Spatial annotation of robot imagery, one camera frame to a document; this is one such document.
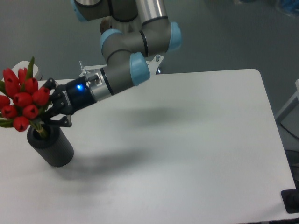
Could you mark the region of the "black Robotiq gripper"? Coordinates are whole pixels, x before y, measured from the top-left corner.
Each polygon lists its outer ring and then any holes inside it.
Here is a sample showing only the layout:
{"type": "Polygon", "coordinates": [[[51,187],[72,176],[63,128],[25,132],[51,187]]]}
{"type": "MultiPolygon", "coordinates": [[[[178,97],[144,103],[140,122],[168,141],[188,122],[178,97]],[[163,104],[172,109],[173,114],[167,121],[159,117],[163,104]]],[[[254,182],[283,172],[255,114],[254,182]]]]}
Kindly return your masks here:
{"type": "Polygon", "coordinates": [[[49,78],[43,87],[49,90],[52,107],[41,114],[41,120],[49,126],[71,127],[71,115],[97,102],[85,77],[60,85],[57,85],[53,78],[49,78]],[[64,116],[59,120],[52,119],[59,114],[64,116]]]}

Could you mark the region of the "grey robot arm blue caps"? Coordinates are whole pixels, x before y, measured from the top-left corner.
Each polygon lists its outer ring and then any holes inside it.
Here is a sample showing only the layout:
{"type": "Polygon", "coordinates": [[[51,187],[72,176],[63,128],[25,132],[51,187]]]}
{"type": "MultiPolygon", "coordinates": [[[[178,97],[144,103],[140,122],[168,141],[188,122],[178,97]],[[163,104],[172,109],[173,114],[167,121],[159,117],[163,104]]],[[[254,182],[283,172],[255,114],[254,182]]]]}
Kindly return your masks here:
{"type": "Polygon", "coordinates": [[[111,16],[129,25],[131,31],[110,28],[100,38],[106,66],[66,84],[48,80],[51,108],[41,115],[50,126],[71,126],[71,115],[110,96],[149,80],[146,57],[180,48],[182,34],[168,19],[162,0],[74,0],[73,9],[81,21],[111,16]]]}

